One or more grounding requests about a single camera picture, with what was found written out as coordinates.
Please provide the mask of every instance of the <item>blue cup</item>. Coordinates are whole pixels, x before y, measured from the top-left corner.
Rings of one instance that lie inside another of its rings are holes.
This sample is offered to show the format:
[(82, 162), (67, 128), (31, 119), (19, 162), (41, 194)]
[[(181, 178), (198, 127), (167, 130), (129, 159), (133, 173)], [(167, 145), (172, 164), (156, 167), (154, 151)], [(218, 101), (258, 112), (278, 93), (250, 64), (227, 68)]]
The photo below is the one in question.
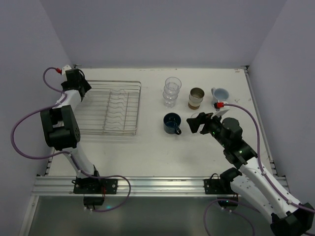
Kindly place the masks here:
[(176, 113), (168, 113), (164, 116), (164, 130), (168, 134), (177, 134), (180, 135), (182, 133), (179, 126), (181, 125), (182, 119)]

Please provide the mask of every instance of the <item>dish rack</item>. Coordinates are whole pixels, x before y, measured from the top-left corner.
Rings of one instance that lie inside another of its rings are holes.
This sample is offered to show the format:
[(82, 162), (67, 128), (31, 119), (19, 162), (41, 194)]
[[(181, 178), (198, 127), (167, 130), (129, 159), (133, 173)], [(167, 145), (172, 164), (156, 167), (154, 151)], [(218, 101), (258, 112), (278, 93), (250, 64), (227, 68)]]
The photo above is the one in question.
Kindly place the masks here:
[(74, 112), (81, 135), (135, 135), (141, 83), (98, 80), (88, 82), (92, 88)]

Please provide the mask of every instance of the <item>cup handle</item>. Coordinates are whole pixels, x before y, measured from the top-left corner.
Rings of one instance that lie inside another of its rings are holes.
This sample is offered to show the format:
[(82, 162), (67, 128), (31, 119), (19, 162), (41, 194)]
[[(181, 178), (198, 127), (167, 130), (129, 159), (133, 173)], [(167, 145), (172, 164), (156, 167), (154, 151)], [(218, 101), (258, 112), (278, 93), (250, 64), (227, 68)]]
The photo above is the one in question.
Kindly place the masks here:
[(181, 129), (177, 127), (175, 129), (175, 134), (180, 135), (181, 133), (182, 133)]

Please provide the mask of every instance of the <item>stacked metal cup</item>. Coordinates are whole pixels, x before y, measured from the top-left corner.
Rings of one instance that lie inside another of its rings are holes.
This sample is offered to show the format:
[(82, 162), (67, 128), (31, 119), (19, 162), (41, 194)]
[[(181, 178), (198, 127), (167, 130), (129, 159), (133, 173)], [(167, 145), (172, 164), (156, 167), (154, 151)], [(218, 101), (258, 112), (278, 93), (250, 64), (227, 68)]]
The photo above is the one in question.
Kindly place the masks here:
[(176, 77), (169, 77), (165, 80), (163, 97), (166, 107), (171, 108), (175, 106), (181, 86), (182, 82)]

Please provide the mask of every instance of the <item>tabletop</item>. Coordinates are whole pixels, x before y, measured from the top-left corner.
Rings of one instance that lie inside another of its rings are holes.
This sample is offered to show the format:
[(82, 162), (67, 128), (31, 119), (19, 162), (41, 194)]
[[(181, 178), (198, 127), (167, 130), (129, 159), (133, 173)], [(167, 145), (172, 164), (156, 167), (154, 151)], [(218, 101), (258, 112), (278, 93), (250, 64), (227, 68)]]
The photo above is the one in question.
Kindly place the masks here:
[[(224, 88), (230, 93), (229, 102), (248, 109), (257, 119), (253, 99), (243, 69), (82, 69), (87, 80), (140, 81), (141, 97), (136, 135), (82, 135), (81, 145), (101, 176), (127, 177), (206, 177), (233, 167), (223, 154), (223, 147), (210, 135), (192, 134), (186, 122), (195, 113), (214, 112), (211, 88)], [(182, 81), (177, 103), (167, 108), (163, 103), (163, 87), (168, 77)], [(205, 96), (197, 110), (188, 107), (189, 92), (198, 87)], [(182, 123), (181, 135), (167, 134), (163, 117), (177, 113)], [(243, 129), (243, 139), (257, 150), (257, 134), (251, 118), (238, 108), (224, 116), (236, 118)], [(261, 136), (261, 160), (271, 171), (266, 146)], [(64, 156), (52, 160), (49, 176), (75, 176)]]

